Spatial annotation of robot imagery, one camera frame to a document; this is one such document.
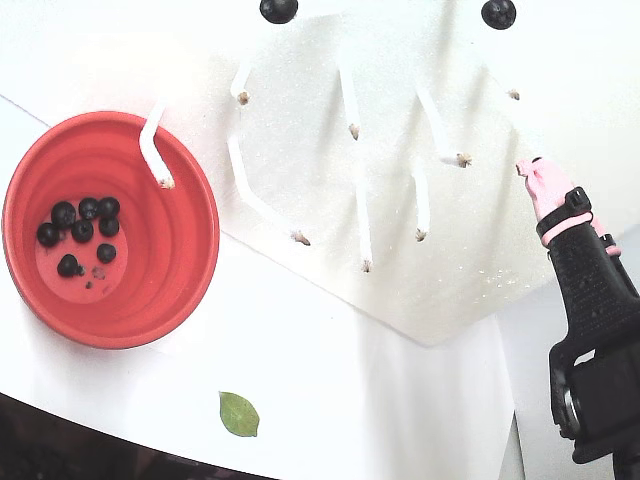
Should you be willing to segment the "pink-tipped black gripper finger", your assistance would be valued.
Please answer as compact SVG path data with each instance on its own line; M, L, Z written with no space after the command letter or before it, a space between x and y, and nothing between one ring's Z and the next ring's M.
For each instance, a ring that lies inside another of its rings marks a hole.
M639 337L639 297L616 282L591 225L586 191L543 157L516 164L533 203L536 232L548 251L564 301L568 330L558 349L589 351Z

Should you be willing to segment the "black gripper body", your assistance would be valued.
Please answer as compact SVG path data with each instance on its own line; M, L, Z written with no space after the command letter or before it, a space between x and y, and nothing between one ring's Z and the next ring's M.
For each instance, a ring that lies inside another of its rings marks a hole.
M572 460L586 464L639 444L639 344L551 372L551 412Z

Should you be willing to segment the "stained pink-tipped gripper finger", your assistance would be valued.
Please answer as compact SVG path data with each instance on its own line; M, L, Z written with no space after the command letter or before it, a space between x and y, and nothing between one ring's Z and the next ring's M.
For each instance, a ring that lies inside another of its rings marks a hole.
M616 282L620 285L624 285L631 296L638 298L639 293L620 260L621 249L617 246L613 236L607 232L595 214L592 214L591 225L595 230L596 235L600 238L600 242L608 255L610 264L615 270L617 278Z

